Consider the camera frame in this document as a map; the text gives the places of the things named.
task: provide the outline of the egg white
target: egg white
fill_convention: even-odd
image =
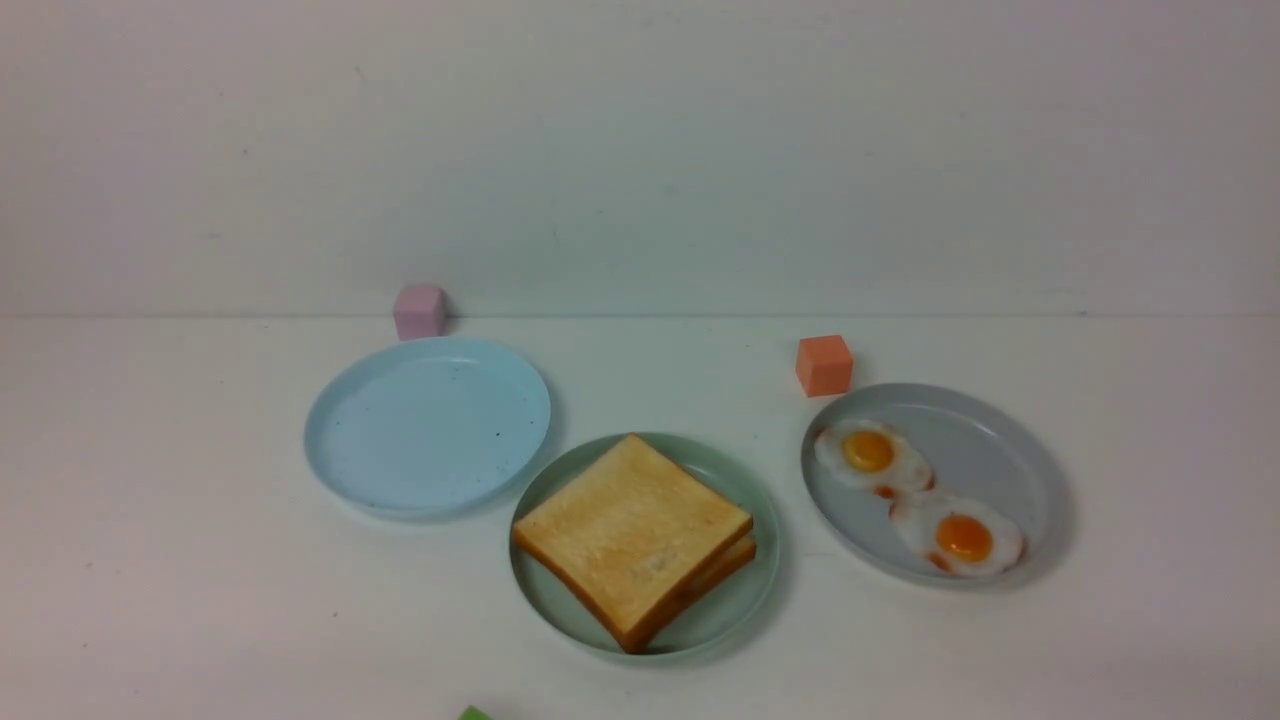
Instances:
[[[938,523],[948,515],[969,515],[991,532],[991,555],[980,562],[968,562],[937,542]],[[946,568],[940,568],[963,578],[989,578],[998,575],[1023,557],[1027,538],[1023,530],[989,505],[961,497],[945,489],[933,489],[896,500],[890,506],[890,521],[902,543],[913,553],[929,560],[936,553]]]
[[[893,446],[893,460],[876,473],[864,473],[845,460],[841,445],[851,433],[872,430],[883,434]],[[859,491],[901,497],[933,487],[933,466],[901,433],[876,420],[855,419],[837,423],[818,433],[813,441],[818,465],[837,482]]]

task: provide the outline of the plate rim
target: plate rim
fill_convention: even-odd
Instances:
[[[347,384],[352,377],[364,372],[369,365],[372,365],[390,355],[404,354],[407,356],[413,356],[415,354],[426,352],[425,348],[440,347],[440,346],[458,346],[461,348],[475,348],[475,347],[488,347],[490,351],[498,351],[500,354],[508,355],[515,361],[522,364],[525,368],[532,373],[532,378],[538,379],[535,391],[539,393],[539,401],[547,410],[538,414],[538,425],[535,425],[535,432],[530,433],[534,438],[532,446],[527,452],[527,457],[511,471],[511,475],[498,483],[494,488],[480,493],[479,496],[468,497],[467,500],[448,505],[448,506],[404,506],[404,505],[375,505],[366,500],[353,497],[352,495],[343,492],[325,473],[320,470],[320,464],[315,457],[315,433],[319,432],[320,425],[319,416],[321,405],[326,400],[330,400],[338,393],[338,388]],[[460,350],[460,356],[466,356],[468,350]],[[302,451],[306,456],[307,468],[311,470],[311,475],[320,482],[330,493],[333,493],[339,500],[365,511],[371,515],[394,520],[425,520],[425,521],[442,521],[453,519],[468,510],[479,507],[485,502],[493,500],[494,497],[502,495],[524,473],[529,469],[534,459],[538,457],[538,451],[547,443],[547,436],[550,432],[550,421],[554,409],[552,406],[550,389],[547,386],[547,379],[538,370],[534,364],[525,357],[522,354],[517,352],[509,345],[503,342],[477,338],[477,337],[465,337],[465,336],[436,336],[417,338],[411,341],[396,342],[374,352],[369,352],[362,357],[355,360],[346,368],[343,368],[338,374],[329,379],[328,383],[316,393],[315,398],[311,401],[311,406],[307,410],[306,420],[302,425]]]
[[[1032,553],[1030,557],[1028,557],[1024,562],[1020,562],[1016,566],[1011,568],[1010,570],[989,578],[928,575],[924,573],[918,573],[915,570],[902,568],[900,565],[895,565],[892,562],[887,562],[881,557],[878,557],[877,555],[868,552],[861,546],[855,543],[851,538],[845,536],[845,533],[840,532],[840,529],[836,528],[835,523],[832,523],[831,518],[827,516],[827,512],[822,509],[822,506],[813,496],[813,479],[810,478],[810,474],[805,471],[805,454],[813,445],[813,437],[815,434],[818,418],[820,418],[823,414],[826,414],[829,409],[835,407],[836,405],[851,404],[852,400],[850,398],[858,396],[859,393],[868,392],[872,389],[876,389],[877,392],[890,392],[896,388],[913,389],[913,391],[924,389],[928,392],[937,392],[945,396],[952,396],[957,400],[963,400],[964,402],[969,402],[982,407],[984,411],[989,413],[993,418],[1014,428],[1016,432],[1021,433],[1025,437],[1025,439],[1030,441],[1032,448],[1038,455],[1041,455],[1041,460],[1043,460],[1043,462],[1052,469],[1053,477],[1047,478],[1046,479],[1047,482],[1044,483],[1050,493],[1050,500],[1047,502],[1050,519],[1047,521],[1047,529],[1044,530],[1044,538],[1041,541],[1041,547],[1037,548],[1037,551]],[[959,414],[984,428],[987,425],[987,423],[977,420],[969,414],[957,413],[956,410],[950,407],[940,407],[940,409],[947,413]],[[822,524],[827,529],[827,532],[845,550],[849,551],[849,555],[855,557],[858,561],[881,571],[886,577],[890,577],[902,583],[908,583],[915,587],[929,587],[952,592],[969,592],[969,591],[992,589],[998,587],[1019,585],[1024,583],[1027,579],[1038,575],[1047,566],[1048,560],[1051,559],[1051,556],[1055,553],[1055,550],[1059,548],[1059,546],[1064,539],[1062,534],[1068,525],[1066,514],[1069,512],[1068,507],[1069,500],[1066,488],[1068,483],[1066,474],[1062,470],[1061,465],[1048,451],[1048,448],[1039,441],[1039,438],[1037,438],[1029,429],[1027,429],[1025,425],[1019,423],[1016,419],[1014,419],[1011,415],[1009,415],[1000,407],[996,407],[995,405],[984,400],[977,398],[972,395],[960,392],[957,389],[936,386],[931,383],[890,382],[890,383],[874,383],[869,386],[863,386],[858,389],[841,395],[840,397],[836,397],[831,402],[823,405],[809,420],[809,424],[805,425],[804,436],[801,436],[800,438],[800,452],[797,459],[800,462],[800,477],[801,482],[804,483],[805,495],[809,496],[809,505],[817,512],[818,518],[822,520]]]
[[[538,619],[539,624],[543,625],[547,629],[547,632],[550,632],[553,635],[561,638],[563,642],[567,642],[568,644],[571,644],[571,646],[573,646],[573,647],[576,647],[579,650],[584,650],[588,653],[590,653],[593,656],[596,656],[596,657],[600,657],[600,659],[604,659],[604,660],[622,662],[622,664],[631,664],[631,665],[662,665],[662,664],[668,664],[668,662],[680,662],[680,661],[684,661],[684,660],[686,660],[689,657],[703,655],[703,653],[705,653],[705,652],[708,652],[708,651],[710,651],[710,650],[713,650],[713,648],[723,644],[726,641],[728,641],[728,639],[731,639],[733,637],[740,635],[750,623],[753,623],[754,620],[756,620],[756,619],[759,619],[762,616],[762,612],[763,612],[764,607],[768,605],[769,598],[773,597],[773,594],[777,592],[778,579],[782,575],[782,561],[783,561],[783,557],[782,557],[782,546],[783,546],[783,542],[785,542],[783,541],[783,532],[782,532],[782,516],[778,514],[777,505],[774,503],[773,497],[772,497],[772,495],[768,491],[768,487],[755,477],[755,473],[750,468],[746,468],[744,464],[741,464],[733,456],[731,456],[731,455],[721,451],[719,448],[717,448],[717,447],[714,447],[712,445],[708,445],[708,443],[701,442],[699,439],[694,439],[694,438],[691,438],[689,436],[677,434],[677,433],[667,433],[667,432],[634,430],[634,434],[640,436],[646,442],[649,441],[649,438],[673,439],[673,441],[680,442],[680,443],[686,443],[686,445],[696,446],[701,451],[707,451],[710,455],[716,456],[717,459],[723,459],[723,460],[726,460],[726,465],[730,465],[730,466],[737,465],[737,466],[740,466],[744,470],[740,474],[740,482],[742,484],[750,487],[760,497],[760,500],[763,501],[763,506],[765,509],[765,514],[768,516],[768,521],[771,523],[771,525],[773,528],[773,547],[772,547],[772,552],[768,553],[769,555],[768,578],[767,578],[767,580],[764,583],[763,589],[756,594],[756,597],[754,598],[754,601],[751,602],[751,606],[746,610],[746,612],[744,612],[739,619],[736,619],[733,623],[731,623],[727,628],[724,628],[716,637],[713,637],[713,638],[710,638],[710,639],[708,639],[705,642],[701,642],[699,644],[691,646],[691,647],[680,648],[680,650],[676,650],[676,651],[672,651],[672,652],[658,652],[658,653],[636,653],[636,655],[631,655],[631,653],[623,652],[622,648],[598,647],[598,646],[586,643],[586,642],[584,642],[584,641],[581,641],[581,639],[579,639],[579,638],[576,638],[576,637],[566,633],[559,626],[557,626],[554,623],[552,623],[545,615],[543,615],[543,612],[538,609],[538,606],[529,598],[529,593],[525,592],[525,588],[524,588],[524,585],[520,582],[520,574],[516,571],[516,557],[517,557],[517,553],[518,555],[527,555],[527,553],[524,550],[521,550],[520,546],[516,544],[515,539],[512,538],[511,529],[515,527],[516,521],[520,520],[520,518],[524,516],[521,514],[521,505],[525,502],[525,498],[529,496],[529,492],[535,486],[538,486],[538,480],[543,477],[543,474],[547,473],[548,470],[550,470],[552,466],[556,462],[558,462],[561,459],[563,459],[564,456],[567,456],[567,455],[570,455],[570,454],[572,454],[572,452],[575,452],[577,450],[581,450],[581,448],[584,448],[584,447],[586,447],[589,445],[599,443],[602,446],[602,452],[600,454],[603,455],[609,447],[613,447],[613,445],[616,445],[617,442],[620,442],[627,434],[631,434],[631,433],[616,433],[616,434],[608,434],[608,436],[599,436],[599,437],[595,437],[595,438],[580,442],[580,443],[575,445],[573,447],[571,447],[571,448],[561,452],[552,461],[549,461],[547,465],[544,465],[541,469],[539,469],[538,473],[534,475],[534,478],[529,482],[529,484],[525,486],[524,491],[521,491],[521,493],[520,493],[520,498],[516,500],[516,505],[512,509],[511,518],[509,518],[509,520],[508,520],[508,523],[506,525],[506,532],[507,532],[507,538],[506,538],[506,544],[507,544],[507,562],[508,562],[509,570],[511,570],[511,574],[509,574],[511,583],[515,585],[516,594],[520,596],[520,598],[525,601],[524,605],[527,609],[527,611],[530,614],[532,614],[534,618]],[[676,461],[675,459],[671,459],[671,460],[673,462],[676,462],[677,465],[680,465],[680,462]]]

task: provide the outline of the white table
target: white table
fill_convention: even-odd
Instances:
[[[685,433],[771,486],[785,583],[732,652],[602,662],[506,561],[515,497],[440,525],[348,510],[303,416],[389,319],[0,320],[0,716],[497,720],[1275,717],[1275,318],[476,319],[553,389],[553,452]],[[856,382],[997,405],[1064,465],[1064,560],[1014,592],[886,578],[819,523],[796,464],[827,400],[795,341],[842,333]]]

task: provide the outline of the pink cube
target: pink cube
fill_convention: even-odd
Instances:
[[[393,315],[401,340],[444,334],[444,291],[434,284],[406,286]]]

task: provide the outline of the orange cube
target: orange cube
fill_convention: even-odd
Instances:
[[[796,377],[809,397],[849,392],[854,355],[838,334],[806,337],[796,354]]]

